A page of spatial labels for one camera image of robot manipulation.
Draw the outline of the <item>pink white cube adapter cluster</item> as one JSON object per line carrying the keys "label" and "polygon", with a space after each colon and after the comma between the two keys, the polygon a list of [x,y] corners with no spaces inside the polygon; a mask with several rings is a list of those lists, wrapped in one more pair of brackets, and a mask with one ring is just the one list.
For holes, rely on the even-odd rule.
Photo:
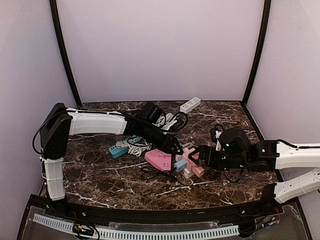
{"label": "pink white cube adapter cluster", "polygon": [[189,179],[192,176],[197,176],[198,178],[201,178],[205,173],[205,169],[203,167],[194,165],[194,163],[188,158],[188,154],[192,149],[194,148],[191,148],[191,149],[184,148],[183,154],[181,155],[181,160],[182,159],[186,160],[187,167],[184,170],[180,171],[179,173],[182,173],[185,179]]}

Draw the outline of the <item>pink triangular power strip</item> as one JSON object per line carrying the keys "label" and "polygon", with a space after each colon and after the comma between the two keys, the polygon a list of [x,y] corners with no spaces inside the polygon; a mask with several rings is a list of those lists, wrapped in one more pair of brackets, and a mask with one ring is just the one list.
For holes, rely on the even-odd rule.
{"label": "pink triangular power strip", "polygon": [[145,153],[144,159],[153,167],[160,171],[170,171],[172,165],[172,155],[153,149]]}

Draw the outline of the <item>white power strip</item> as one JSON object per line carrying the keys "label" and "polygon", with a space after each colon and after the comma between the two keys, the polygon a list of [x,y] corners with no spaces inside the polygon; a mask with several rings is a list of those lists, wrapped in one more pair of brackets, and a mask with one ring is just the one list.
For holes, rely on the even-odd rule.
{"label": "white power strip", "polygon": [[179,111],[187,114],[192,110],[194,110],[195,108],[197,108],[200,104],[201,104],[201,99],[198,97],[193,97],[189,101],[182,104],[179,108]]}

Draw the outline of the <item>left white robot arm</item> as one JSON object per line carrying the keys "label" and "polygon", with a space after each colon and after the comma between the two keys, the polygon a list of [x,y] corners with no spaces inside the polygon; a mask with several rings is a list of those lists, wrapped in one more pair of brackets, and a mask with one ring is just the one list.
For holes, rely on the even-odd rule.
{"label": "left white robot arm", "polygon": [[163,110],[147,102],[135,114],[118,111],[90,111],[54,105],[35,137],[40,138],[40,155],[44,166],[47,195],[52,201],[65,198],[63,160],[70,136],[77,134],[114,134],[138,136],[166,154],[181,155],[182,146],[170,130],[156,126]]}

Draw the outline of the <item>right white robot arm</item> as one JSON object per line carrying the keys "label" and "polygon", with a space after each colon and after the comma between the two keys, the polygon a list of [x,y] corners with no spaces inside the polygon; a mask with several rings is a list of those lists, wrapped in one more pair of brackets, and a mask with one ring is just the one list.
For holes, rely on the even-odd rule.
{"label": "right white robot arm", "polygon": [[217,141],[219,150],[201,145],[189,153],[188,158],[198,166],[219,171],[230,169],[265,172],[289,168],[312,170],[288,181],[276,182],[264,187],[262,199],[279,204],[318,190],[320,188],[320,147],[278,140],[261,140],[244,143],[242,140]]}

